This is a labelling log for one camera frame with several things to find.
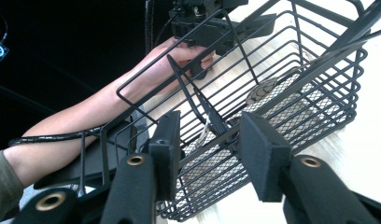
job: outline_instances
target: wire basket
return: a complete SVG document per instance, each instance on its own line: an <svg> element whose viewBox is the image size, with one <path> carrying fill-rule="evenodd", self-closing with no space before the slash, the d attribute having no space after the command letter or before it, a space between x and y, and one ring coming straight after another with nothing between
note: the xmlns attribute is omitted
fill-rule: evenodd
<svg viewBox="0 0 381 224"><path fill-rule="evenodd" d="M246 18L237 18L236 26L225 11L218 11L216 15L220 14L227 22L227 33L185 66L173 62L175 73L136 104L121 96L120 90L170 54L189 35L203 29L209 20L118 89L119 97L131 108L104 129L109 130L136 111L137 116L128 127L137 127L131 141L137 139L138 144L144 142L145 136L153 135L164 114L181 112L183 158L176 199L157 202L162 217L184 221L249 183L237 153L243 111L265 117L289 141L294 154L343 128L356 116L360 89L357 79L363 73L360 62L367 52L361 43L348 45L353 40L343 37L353 21L299 0L268 1L254 9ZM238 35L238 29L262 14L274 15L265 24L274 24L272 34L254 38L262 32L262 26L246 36ZM229 35L234 39L231 49L216 56L202 73L192 77L184 74ZM200 80L198 76L204 73L205 78ZM178 80L180 89L156 96L174 80ZM100 136L100 141L102 150L106 150L106 136Z"/></svg>

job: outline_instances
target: black cable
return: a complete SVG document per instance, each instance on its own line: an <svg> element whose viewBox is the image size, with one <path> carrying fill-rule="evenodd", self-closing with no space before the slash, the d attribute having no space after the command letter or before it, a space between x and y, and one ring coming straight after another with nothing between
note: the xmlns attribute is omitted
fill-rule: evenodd
<svg viewBox="0 0 381 224"><path fill-rule="evenodd" d="M152 50L153 43L153 11L154 11L154 1L145 1L145 54L149 54Z"/></svg>
<svg viewBox="0 0 381 224"><path fill-rule="evenodd" d="M62 134L52 134L52 135L40 135L40 136L29 136L29 137L20 137L14 138L9 141L8 145L10 147L18 144L27 144L27 143L43 143L43 142L61 142L66 140L79 139L82 137L82 133L85 133L85 136L91 136L97 134L101 131L103 126L92 128L82 132L76 133L62 133Z"/></svg>
<svg viewBox="0 0 381 224"><path fill-rule="evenodd" d="M5 20L5 17L4 15L2 15L2 13L0 13L0 17L2 18L2 21L4 22L4 25L5 25L5 31L3 32L4 34L0 40L0 44L4 44L5 40L7 39L8 25L7 25L7 20Z"/></svg>
<svg viewBox="0 0 381 224"><path fill-rule="evenodd" d="M167 28L168 24L170 24L171 21L172 21L173 19L175 19L178 15L179 15L179 12L178 12L176 15L174 15L173 18L171 18L170 20L168 20L167 23L163 26L163 28L160 30L160 32L159 32L158 35L156 36L156 41L155 41L155 44L154 44L153 47L158 46L159 40L160 40L160 38L161 38L163 32L164 32L165 29Z"/></svg>

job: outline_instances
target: gray sleeve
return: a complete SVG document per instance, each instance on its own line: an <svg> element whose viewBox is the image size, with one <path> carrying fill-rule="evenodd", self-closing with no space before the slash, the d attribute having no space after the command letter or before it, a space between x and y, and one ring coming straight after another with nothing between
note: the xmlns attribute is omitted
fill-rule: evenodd
<svg viewBox="0 0 381 224"><path fill-rule="evenodd" d="M19 204L22 184L0 151L0 220L5 213Z"/></svg>

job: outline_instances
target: bolt hole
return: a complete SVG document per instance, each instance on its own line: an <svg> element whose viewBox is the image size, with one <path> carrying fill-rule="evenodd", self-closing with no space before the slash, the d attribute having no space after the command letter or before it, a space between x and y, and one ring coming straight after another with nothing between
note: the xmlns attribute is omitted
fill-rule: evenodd
<svg viewBox="0 0 381 224"><path fill-rule="evenodd" d="M64 201L65 201L65 193L62 191L55 192L39 200L35 208L38 211L49 211L51 209L58 207Z"/></svg>
<svg viewBox="0 0 381 224"><path fill-rule="evenodd" d="M310 167L320 167L321 163L318 160L315 160L313 158L303 158L302 163L305 164L306 166Z"/></svg>
<svg viewBox="0 0 381 224"><path fill-rule="evenodd" d="M144 163L144 157L142 156L133 156L127 160L129 165L140 165Z"/></svg>

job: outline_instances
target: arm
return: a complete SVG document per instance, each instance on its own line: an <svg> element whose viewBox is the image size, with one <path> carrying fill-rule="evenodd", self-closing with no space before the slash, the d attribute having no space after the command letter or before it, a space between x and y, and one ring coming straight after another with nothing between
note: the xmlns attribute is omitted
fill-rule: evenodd
<svg viewBox="0 0 381 224"><path fill-rule="evenodd" d="M79 104L43 119L23 136L78 132L112 120L129 107L116 95L116 89L174 43L175 39L170 38L154 49L134 69ZM186 48L186 46L180 45L170 54L179 64L182 64L203 50L204 48L201 47ZM207 67L212 62L212 56L210 54L202 60L202 67ZM166 58L162 58L141 77L124 88L121 94L135 103L172 73L169 62ZM88 137L86 144L89 145L93 140L95 140L94 137ZM78 156L79 152L80 140L76 139L64 142L16 145L5 149L4 156L26 188L43 176L65 167Z"/></svg>

